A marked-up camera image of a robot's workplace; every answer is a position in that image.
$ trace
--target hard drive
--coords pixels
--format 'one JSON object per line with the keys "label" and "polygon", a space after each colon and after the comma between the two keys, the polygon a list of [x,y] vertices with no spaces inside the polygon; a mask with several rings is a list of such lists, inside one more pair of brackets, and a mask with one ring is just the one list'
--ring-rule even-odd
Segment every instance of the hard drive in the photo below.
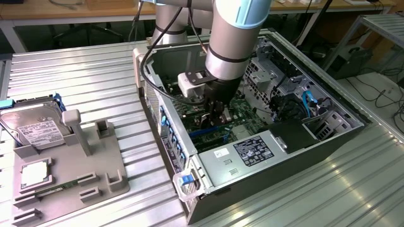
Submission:
{"label": "hard drive", "polygon": [[45,149],[64,144],[62,136],[72,131],[61,122],[61,107],[60,100],[52,96],[20,100],[8,106],[0,103],[0,124],[18,146]]}

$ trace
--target warning label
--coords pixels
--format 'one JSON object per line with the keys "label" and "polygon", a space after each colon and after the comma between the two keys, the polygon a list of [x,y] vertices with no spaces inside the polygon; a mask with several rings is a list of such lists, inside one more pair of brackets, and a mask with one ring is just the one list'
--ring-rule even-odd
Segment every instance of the warning label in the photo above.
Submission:
{"label": "warning label", "polygon": [[21,126],[17,130],[33,146],[45,145],[62,140],[62,135],[54,121]]}
{"label": "warning label", "polygon": [[260,136],[256,136],[233,145],[246,166],[253,166],[261,161],[273,157],[265,142]]}

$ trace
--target circuit board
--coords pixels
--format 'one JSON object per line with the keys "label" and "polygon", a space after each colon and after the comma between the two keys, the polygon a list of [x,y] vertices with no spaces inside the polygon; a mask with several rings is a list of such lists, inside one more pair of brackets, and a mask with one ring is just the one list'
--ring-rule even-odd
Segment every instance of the circuit board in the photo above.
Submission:
{"label": "circuit board", "polygon": [[256,134],[265,125],[265,122],[262,122],[256,115],[245,99],[233,99],[229,105],[229,113],[233,119],[232,122],[212,127],[210,131],[206,133],[194,135],[198,131],[202,131],[194,123],[194,119],[205,114],[202,107],[189,106],[174,102],[174,108],[181,116],[182,124],[198,153],[237,141],[238,136],[233,132],[234,127],[238,126],[237,130],[241,129],[244,131],[241,132],[242,135],[248,136]]}

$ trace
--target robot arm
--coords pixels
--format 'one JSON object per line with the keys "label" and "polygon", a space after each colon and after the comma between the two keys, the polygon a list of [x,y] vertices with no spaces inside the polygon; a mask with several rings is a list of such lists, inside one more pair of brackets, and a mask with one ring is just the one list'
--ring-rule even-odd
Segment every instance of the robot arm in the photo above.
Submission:
{"label": "robot arm", "polygon": [[[264,23],[270,0],[145,0],[157,4],[156,31],[153,39],[158,37],[173,18],[178,7],[193,9],[193,21],[209,28],[212,33],[205,60],[204,77],[210,78],[200,84],[188,74],[178,75],[178,85],[184,96],[186,89],[202,88],[205,99],[204,108],[209,112],[208,122],[213,125],[226,123],[225,114],[229,101],[237,91],[241,76],[249,62],[249,56],[256,44],[256,38]],[[184,27],[188,25],[188,11],[176,19],[173,26],[158,44],[186,41]]]}

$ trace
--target power supply label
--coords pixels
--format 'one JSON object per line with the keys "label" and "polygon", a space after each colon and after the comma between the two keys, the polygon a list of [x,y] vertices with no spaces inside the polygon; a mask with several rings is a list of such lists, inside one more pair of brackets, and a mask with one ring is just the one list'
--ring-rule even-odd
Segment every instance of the power supply label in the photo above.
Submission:
{"label": "power supply label", "polygon": [[17,130],[33,146],[45,145],[62,140],[62,135],[54,121],[25,125],[18,127]]}
{"label": "power supply label", "polygon": [[260,136],[256,136],[233,145],[246,166],[253,166],[261,161],[273,157],[265,142]]}

